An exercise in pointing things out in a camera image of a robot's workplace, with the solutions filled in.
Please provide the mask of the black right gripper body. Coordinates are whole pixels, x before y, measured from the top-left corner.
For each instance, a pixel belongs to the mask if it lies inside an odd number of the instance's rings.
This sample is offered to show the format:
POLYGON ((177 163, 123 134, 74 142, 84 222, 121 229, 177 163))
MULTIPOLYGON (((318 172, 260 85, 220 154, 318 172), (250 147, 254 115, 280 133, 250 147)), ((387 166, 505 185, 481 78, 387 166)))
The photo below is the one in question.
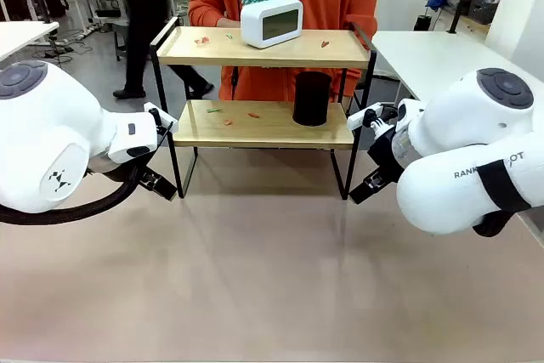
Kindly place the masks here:
POLYGON ((397 183, 404 168, 400 166, 393 153, 393 138, 396 132, 390 128, 379 136, 368 150, 368 155, 377 164, 377 169, 371 174, 380 183, 397 183))

